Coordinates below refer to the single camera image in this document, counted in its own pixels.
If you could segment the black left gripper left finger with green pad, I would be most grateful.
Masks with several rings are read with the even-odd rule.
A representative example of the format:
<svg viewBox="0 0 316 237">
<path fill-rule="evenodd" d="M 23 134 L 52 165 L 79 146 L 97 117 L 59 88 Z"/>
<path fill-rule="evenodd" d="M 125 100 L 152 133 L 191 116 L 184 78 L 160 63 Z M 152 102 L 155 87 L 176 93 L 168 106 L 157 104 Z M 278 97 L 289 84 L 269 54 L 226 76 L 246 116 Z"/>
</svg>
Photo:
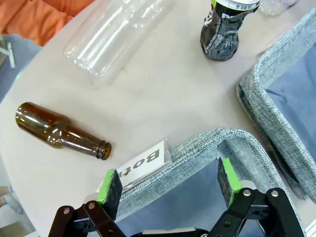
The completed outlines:
<svg viewBox="0 0 316 237">
<path fill-rule="evenodd" d="M 122 184 L 115 169 L 107 171 L 97 198 L 78 209 L 64 205 L 58 208 L 50 237 L 86 237 L 96 232 L 100 237 L 123 237 L 125 234 L 115 223 Z"/>
</svg>

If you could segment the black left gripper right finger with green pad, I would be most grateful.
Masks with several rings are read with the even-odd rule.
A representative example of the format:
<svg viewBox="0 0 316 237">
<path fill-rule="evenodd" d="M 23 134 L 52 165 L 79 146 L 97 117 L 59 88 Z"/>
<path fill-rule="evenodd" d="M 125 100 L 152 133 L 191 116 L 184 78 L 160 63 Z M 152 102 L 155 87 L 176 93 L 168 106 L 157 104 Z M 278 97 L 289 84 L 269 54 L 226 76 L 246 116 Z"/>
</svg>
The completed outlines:
<svg viewBox="0 0 316 237">
<path fill-rule="evenodd" d="M 237 237 L 248 220 L 257 221 L 266 237 L 305 235 L 282 188 L 262 193 L 242 187 L 228 158 L 219 159 L 217 178 L 227 210 L 209 232 L 211 237 Z"/>
</svg>

